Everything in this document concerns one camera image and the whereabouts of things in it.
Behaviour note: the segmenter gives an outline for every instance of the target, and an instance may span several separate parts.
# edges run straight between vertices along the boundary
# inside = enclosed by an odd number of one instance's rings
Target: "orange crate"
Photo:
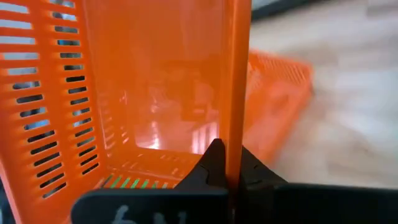
[[[214,138],[237,186],[250,2],[0,4],[0,176],[17,223],[67,223],[91,189],[172,188]]]
[[[311,95],[309,65],[250,51],[243,145],[271,164]]]

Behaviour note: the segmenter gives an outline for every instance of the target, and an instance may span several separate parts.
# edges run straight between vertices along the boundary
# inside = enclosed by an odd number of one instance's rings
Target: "plastic crate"
[[[237,186],[249,1],[0,9],[0,176],[17,223],[68,223],[91,189],[172,188],[214,138]]]
[[[312,73],[305,63],[250,51],[243,144],[263,163],[273,163],[308,103]]]

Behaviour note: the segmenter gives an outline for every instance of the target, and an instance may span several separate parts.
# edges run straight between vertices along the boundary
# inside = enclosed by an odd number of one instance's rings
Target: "wooden floor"
[[[398,0],[334,0],[252,24],[251,48],[306,60],[315,96],[273,169],[398,187]]]

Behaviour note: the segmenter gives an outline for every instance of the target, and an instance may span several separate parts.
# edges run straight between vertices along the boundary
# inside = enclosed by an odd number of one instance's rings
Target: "floor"
[[[398,0],[334,0],[252,24],[250,46],[313,64],[312,102],[272,168],[398,187]]]

